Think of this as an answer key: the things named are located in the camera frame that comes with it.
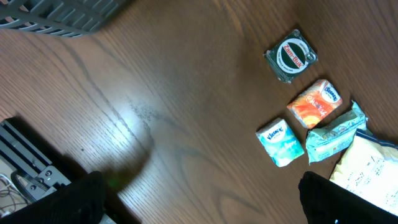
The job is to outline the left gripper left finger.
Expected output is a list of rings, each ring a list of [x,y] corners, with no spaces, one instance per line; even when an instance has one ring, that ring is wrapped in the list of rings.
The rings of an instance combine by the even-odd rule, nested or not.
[[[103,175],[94,171],[2,218],[1,224],[99,224],[105,199]]]

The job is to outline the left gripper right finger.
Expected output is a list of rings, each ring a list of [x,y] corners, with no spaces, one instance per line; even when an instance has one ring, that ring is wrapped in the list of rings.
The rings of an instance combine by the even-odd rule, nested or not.
[[[394,224],[393,215],[326,178],[306,171],[298,189],[309,224]]]

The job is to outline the cream snack bag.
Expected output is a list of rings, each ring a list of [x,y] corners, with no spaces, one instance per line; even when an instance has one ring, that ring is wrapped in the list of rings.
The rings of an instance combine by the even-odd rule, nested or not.
[[[397,145],[358,130],[330,181],[397,215]]]

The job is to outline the teal tissue pack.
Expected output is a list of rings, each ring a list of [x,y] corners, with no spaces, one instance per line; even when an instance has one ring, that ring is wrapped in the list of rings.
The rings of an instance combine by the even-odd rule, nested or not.
[[[277,167],[287,166],[305,153],[300,141],[282,118],[276,118],[259,129],[256,136]]]

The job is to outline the green snack packet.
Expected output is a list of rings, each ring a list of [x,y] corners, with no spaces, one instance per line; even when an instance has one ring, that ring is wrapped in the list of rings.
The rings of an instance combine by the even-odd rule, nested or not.
[[[367,130],[367,121],[357,102],[352,101],[348,112],[322,128],[309,131],[305,141],[308,163],[320,162],[348,148],[357,130]]]

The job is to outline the dark green round-label box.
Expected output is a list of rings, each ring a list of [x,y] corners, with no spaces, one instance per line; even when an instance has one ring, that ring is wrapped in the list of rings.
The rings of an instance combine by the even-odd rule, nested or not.
[[[283,83],[291,83],[318,61],[317,53],[298,29],[292,30],[275,47],[264,52],[264,58]]]

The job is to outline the orange tissue pack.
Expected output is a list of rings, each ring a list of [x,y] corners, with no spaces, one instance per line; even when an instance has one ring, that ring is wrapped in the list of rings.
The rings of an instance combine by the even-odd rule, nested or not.
[[[317,80],[287,105],[304,128],[312,129],[343,103],[334,86],[326,79]]]

